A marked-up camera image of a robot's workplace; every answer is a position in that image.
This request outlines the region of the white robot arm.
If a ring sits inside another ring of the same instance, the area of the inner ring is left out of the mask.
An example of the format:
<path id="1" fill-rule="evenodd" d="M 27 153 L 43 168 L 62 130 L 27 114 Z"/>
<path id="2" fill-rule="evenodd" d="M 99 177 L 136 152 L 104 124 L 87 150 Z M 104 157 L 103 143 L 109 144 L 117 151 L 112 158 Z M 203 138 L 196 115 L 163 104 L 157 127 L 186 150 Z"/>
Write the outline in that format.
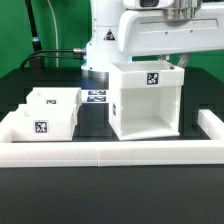
<path id="1" fill-rule="evenodd" d="M 92 37 L 82 68 L 107 72 L 134 56 L 224 49 L 224 1 L 90 0 Z"/>

